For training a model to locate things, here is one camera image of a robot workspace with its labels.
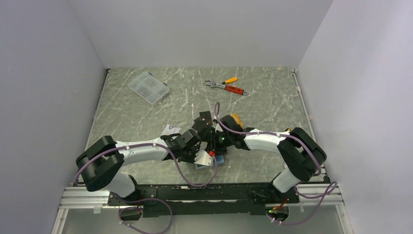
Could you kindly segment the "black card wallet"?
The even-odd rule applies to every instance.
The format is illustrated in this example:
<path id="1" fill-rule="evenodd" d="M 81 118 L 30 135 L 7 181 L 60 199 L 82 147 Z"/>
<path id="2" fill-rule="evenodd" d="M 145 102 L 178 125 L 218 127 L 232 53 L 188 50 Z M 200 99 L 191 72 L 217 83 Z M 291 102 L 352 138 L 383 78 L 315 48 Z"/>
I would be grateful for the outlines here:
<path id="1" fill-rule="evenodd" d="M 210 111 L 200 112 L 199 116 L 194 120 L 192 129 L 197 132 L 211 131 L 213 129 L 213 121 Z"/>

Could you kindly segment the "silver credit cards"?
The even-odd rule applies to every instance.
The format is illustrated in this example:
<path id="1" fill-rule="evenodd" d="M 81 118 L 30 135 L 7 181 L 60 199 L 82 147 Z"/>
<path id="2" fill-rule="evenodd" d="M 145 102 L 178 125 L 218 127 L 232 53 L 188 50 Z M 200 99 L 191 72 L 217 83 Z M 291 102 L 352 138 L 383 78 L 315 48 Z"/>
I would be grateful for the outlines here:
<path id="1" fill-rule="evenodd" d="M 169 136 L 169 135 L 172 135 L 172 134 L 180 134 L 181 130 L 182 129 L 180 127 L 167 124 L 165 126 L 165 128 L 163 129 L 163 131 L 161 132 L 161 136 Z"/>

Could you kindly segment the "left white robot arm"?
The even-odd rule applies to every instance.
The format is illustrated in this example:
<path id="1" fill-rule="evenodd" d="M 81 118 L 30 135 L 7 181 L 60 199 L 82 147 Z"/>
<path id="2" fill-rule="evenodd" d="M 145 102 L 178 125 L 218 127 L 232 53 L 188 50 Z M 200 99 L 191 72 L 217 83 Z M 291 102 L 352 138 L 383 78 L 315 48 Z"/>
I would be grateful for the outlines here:
<path id="1" fill-rule="evenodd" d="M 115 141 L 112 136 L 103 136 L 76 159 L 76 177 L 82 178 L 89 192 L 107 189 L 132 205 L 140 198 L 137 182 L 119 170 L 139 162 L 170 159 L 204 166 L 213 163 L 211 155 L 201 150 L 200 137 L 193 129 L 140 142 Z"/>

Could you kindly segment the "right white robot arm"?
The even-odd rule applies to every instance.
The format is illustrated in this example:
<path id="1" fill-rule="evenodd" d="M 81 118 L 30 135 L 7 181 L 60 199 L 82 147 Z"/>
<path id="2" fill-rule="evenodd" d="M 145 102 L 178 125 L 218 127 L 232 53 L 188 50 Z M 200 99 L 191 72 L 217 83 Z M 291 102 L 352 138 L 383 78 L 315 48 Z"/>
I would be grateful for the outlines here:
<path id="1" fill-rule="evenodd" d="M 321 173 L 326 161 L 324 150 L 299 127 L 291 131 L 269 132 L 256 128 L 243 128 L 235 117 L 227 115 L 217 119 L 220 144 L 243 150 L 263 150 L 281 155 L 287 168 L 276 175 L 268 185 L 269 198 L 281 202 L 287 192 L 300 182 L 308 182 Z"/>

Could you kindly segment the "red adjustable wrench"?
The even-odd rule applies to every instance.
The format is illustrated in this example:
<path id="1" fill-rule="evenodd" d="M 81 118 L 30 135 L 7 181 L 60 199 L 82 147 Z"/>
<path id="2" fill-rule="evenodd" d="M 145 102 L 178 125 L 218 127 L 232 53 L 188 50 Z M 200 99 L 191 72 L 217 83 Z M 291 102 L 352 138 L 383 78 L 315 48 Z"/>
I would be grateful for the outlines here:
<path id="1" fill-rule="evenodd" d="M 239 95 L 242 95 L 242 96 L 247 96 L 247 95 L 249 95 L 249 92 L 248 92 L 248 91 L 246 91 L 246 90 L 244 90 L 244 89 L 241 89 L 241 88 L 238 88 L 238 87 L 235 87 L 235 86 L 231 86 L 231 85 L 213 84 L 213 85 L 211 85 L 210 87 L 211 87 L 211 88 L 224 89 L 224 90 L 226 90 L 226 91 L 229 91 L 229 92 L 232 92 L 232 93 L 236 93 L 236 94 L 239 94 Z"/>

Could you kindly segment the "clear plastic organizer box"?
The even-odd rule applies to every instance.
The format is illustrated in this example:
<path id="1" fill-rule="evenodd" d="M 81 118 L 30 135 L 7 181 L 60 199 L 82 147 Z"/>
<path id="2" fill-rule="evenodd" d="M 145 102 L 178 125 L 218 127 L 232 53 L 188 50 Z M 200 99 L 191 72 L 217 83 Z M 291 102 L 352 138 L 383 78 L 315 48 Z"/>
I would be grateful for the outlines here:
<path id="1" fill-rule="evenodd" d="M 170 89 L 165 83 L 148 72 L 142 72 L 134 77 L 128 83 L 128 87 L 151 105 L 163 100 L 170 93 Z"/>

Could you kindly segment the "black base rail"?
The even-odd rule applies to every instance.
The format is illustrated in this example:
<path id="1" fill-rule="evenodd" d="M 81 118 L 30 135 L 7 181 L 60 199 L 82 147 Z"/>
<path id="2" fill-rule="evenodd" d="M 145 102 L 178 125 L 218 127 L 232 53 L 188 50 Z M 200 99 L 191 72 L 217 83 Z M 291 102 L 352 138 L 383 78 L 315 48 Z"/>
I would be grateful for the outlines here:
<path id="1" fill-rule="evenodd" d="M 143 217 L 162 215 L 238 214 L 264 215 L 267 208 L 298 204 L 293 189 L 285 194 L 272 192 L 266 182 L 218 183 L 196 188 L 183 184 L 141 185 L 140 195 L 120 199 L 113 192 L 110 207 L 139 206 Z"/>

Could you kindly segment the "orange handled pliers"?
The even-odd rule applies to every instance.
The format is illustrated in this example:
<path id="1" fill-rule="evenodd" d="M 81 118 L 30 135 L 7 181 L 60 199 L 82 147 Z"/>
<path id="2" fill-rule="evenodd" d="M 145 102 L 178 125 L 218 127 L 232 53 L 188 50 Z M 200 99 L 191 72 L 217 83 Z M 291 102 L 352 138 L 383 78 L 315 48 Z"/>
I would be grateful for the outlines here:
<path id="1" fill-rule="evenodd" d="M 205 85 L 207 85 L 207 86 L 209 86 L 209 87 L 211 87 L 211 88 L 222 88 L 222 89 L 225 89 L 226 86 L 227 86 L 229 83 L 233 83 L 233 82 L 235 82 L 235 81 L 237 81 L 237 80 L 238 80 L 237 77 L 233 77 L 233 78 L 227 79 L 227 80 L 222 81 L 222 82 L 216 82 L 215 80 L 211 79 L 211 80 L 205 80 Z"/>

